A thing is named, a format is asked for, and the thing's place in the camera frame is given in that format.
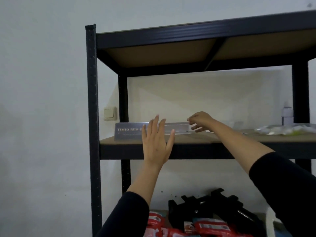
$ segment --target black plastic object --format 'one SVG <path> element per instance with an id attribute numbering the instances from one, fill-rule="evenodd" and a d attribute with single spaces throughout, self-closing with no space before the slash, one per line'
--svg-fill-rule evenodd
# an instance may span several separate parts
<path id="1" fill-rule="evenodd" d="M 169 200 L 168 219 L 173 228 L 184 231 L 184 221 L 192 221 L 193 218 L 212 218 L 211 197 L 206 195 L 196 199 L 194 196 L 181 196 L 184 203 L 177 204 L 174 200 Z"/>
<path id="2" fill-rule="evenodd" d="M 263 222 L 255 214 L 243 208 L 244 204 L 237 196 L 226 197 L 221 194 L 223 191 L 219 188 L 211 192 L 214 214 L 228 224 L 234 225 L 240 233 L 252 234 L 254 237 L 266 236 Z"/>

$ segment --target wall switch plate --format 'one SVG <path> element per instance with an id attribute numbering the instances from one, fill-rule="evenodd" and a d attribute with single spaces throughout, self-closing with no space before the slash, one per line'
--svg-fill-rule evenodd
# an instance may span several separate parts
<path id="1" fill-rule="evenodd" d="M 117 120 L 117 110 L 115 106 L 109 106 L 104 108 L 104 120 L 115 121 Z"/>

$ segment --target clear plastic packaging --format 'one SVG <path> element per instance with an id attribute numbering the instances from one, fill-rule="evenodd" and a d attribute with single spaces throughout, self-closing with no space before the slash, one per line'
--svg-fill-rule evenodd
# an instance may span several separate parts
<path id="1" fill-rule="evenodd" d="M 255 129 L 255 132 L 264 135 L 301 135 L 304 133 L 316 133 L 316 124 L 265 125 Z"/>

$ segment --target metal shelving unit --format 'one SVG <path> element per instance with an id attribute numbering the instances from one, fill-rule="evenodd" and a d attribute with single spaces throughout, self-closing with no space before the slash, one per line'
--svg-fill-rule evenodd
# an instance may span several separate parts
<path id="1" fill-rule="evenodd" d="M 121 159 L 122 191 L 131 184 L 130 159 L 140 142 L 99 139 L 97 58 L 118 75 L 119 120 L 128 122 L 127 78 L 292 65 L 294 121 L 309 123 L 308 61 L 316 58 L 316 11 L 283 13 L 130 31 L 96 33 L 86 26 L 93 236 L 102 227 L 100 160 Z M 249 135 L 308 171 L 316 135 Z M 176 137 L 171 159 L 232 159 L 211 134 Z"/>

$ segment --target black metal shelf frame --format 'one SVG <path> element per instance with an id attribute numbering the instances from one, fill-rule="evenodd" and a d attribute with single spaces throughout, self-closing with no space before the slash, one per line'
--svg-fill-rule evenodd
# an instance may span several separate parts
<path id="1" fill-rule="evenodd" d="M 297 123 L 309 123 L 308 60 L 316 58 L 315 46 L 297 53 L 284 55 L 232 60 L 213 60 L 213 58 L 228 37 L 315 28 L 316 11 L 99 34 L 96 33 L 95 24 L 86 26 L 92 235 L 95 236 L 102 227 L 100 160 L 121 159 L 122 191 L 125 192 L 131 184 L 130 159 L 141 159 L 143 155 L 141 145 L 125 145 L 124 148 L 120 145 L 112 145 L 110 147 L 100 145 L 97 58 L 118 75 L 120 122 L 128 122 L 128 77 L 292 65 L 294 121 Z M 209 38 L 217 38 L 215 45 L 212 47 L 205 61 L 195 63 L 123 68 L 103 50 L 104 48 Z M 304 169 L 311 171 L 311 159 L 316 156 L 313 143 L 265 144 L 276 151 L 288 154 L 288 156 L 299 158 L 296 159 L 296 163 Z M 175 145 L 170 158 L 188 159 L 188 156 L 192 152 L 191 146 L 186 144 Z M 195 147 L 198 147 L 200 150 L 199 159 L 233 159 L 223 144 L 220 143 L 211 145 L 196 144 Z M 127 152 L 131 157 L 129 159 L 122 159 L 122 157 L 126 156 L 125 153 Z"/>

